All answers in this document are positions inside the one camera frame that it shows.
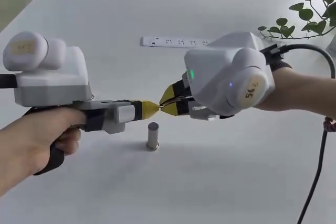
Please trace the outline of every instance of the human hand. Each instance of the human hand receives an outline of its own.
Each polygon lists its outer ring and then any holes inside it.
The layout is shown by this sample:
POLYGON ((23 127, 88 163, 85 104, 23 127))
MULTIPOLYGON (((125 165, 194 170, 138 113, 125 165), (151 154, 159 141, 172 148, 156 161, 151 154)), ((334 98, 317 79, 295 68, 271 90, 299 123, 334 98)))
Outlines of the human hand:
POLYGON ((50 145, 66 155, 78 148, 80 131, 71 128, 85 124, 86 116, 75 109, 58 108, 26 115, 1 130, 0 146, 8 153, 24 156, 29 175, 39 172, 49 161, 50 145))

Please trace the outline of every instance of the electrical outlet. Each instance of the electrical outlet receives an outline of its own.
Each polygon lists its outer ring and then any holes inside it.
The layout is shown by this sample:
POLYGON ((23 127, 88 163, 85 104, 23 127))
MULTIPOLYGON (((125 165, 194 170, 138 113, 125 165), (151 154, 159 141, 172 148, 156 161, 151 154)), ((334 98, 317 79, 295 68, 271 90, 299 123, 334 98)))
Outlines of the electrical outlet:
POLYGON ((203 47, 212 42, 209 39, 187 39, 168 37, 142 37, 141 45, 145 47, 180 47, 195 48, 203 47))

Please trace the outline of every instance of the black wrist strap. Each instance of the black wrist strap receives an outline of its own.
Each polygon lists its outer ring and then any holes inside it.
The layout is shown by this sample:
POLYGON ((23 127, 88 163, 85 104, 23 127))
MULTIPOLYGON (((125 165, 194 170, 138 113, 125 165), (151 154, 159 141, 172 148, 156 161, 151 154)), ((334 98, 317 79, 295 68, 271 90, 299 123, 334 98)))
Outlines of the black wrist strap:
POLYGON ((271 63, 270 65, 271 71, 274 72, 280 68, 292 68, 290 64, 282 61, 282 60, 278 60, 274 63, 271 63))

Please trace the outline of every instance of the forearm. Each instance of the forearm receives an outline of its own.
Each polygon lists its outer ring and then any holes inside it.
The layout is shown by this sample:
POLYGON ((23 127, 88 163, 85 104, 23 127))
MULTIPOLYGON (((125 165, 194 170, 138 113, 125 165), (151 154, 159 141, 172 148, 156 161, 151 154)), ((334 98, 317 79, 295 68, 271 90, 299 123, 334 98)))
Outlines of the forearm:
POLYGON ((306 76, 288 68, 276 71, 274 77, 276 88, 279 87, 277 99, 282 100, 286 109, 305 110, 336 119, 336 80, 306 76))
POLYGON ((31 154, 11 145, 11 140, 0 130, 0 197, 33 173, 31 154))

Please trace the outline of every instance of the printed number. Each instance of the printed number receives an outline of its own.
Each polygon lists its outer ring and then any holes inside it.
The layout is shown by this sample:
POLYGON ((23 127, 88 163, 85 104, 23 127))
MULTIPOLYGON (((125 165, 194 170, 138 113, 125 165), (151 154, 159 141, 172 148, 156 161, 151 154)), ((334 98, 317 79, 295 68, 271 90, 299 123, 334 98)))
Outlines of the printed number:
POLYGON ((255 88, 257 88, 258 85, 259 85, 258 82, 257 82, 257 83, 252 83, 252 89, 248 89, 248 90, 247 90, 247 93, 245 94, 245 97, 246 97, 246 98, 252 98, 253 95, 254 95, 254 91, 256 91, 255 88))
POLYGON ((12 54, 33 54, 35 52, 35 43, 33 41, 18 41, 12 44, 12 54))

